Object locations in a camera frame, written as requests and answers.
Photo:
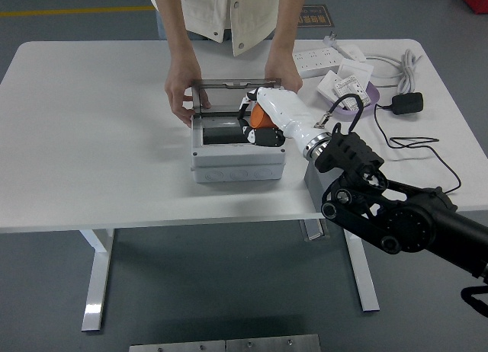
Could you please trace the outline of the person's right hand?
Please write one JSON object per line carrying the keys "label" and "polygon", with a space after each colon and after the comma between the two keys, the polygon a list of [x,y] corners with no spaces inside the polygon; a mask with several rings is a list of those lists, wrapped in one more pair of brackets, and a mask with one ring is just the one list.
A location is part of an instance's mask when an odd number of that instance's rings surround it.
{"label": "person's right hand", "polygon": [[184,102],[192,101],[192,96],[185,94],[192,83],[201,79],[201,68],[195,56],[172,58],[165,93],[171,112],[187,127],[191,127],[194,110],[184,107]]}

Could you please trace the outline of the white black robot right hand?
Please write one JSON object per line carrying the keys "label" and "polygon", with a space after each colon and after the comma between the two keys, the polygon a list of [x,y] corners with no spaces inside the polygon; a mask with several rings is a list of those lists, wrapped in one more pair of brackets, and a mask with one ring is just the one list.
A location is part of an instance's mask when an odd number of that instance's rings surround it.
{"label": "white black robot right hand", "polygon": [[[269,116],[271,125],[259,128],[250,125],[243,118],[249,106],[260,107]],[[315,127],[316,119],[297,94],[285,89],[260,87],[248,92],[239,108],[238,121],[244,137],[251,144],[280,147],[289,138],[295,141],[304,157],[331,140],[329,133]]]}

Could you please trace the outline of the person's left hand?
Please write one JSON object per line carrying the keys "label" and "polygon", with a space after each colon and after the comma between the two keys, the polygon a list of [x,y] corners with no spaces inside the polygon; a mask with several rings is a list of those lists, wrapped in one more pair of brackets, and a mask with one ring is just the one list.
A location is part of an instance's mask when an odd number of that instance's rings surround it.
{"label": "person's left hand", "polygon": [[264,73],[266,79],[280,79],[281,86],[294,93],[297,93],[303,86],[303,80],[291,55],[269,56]]}

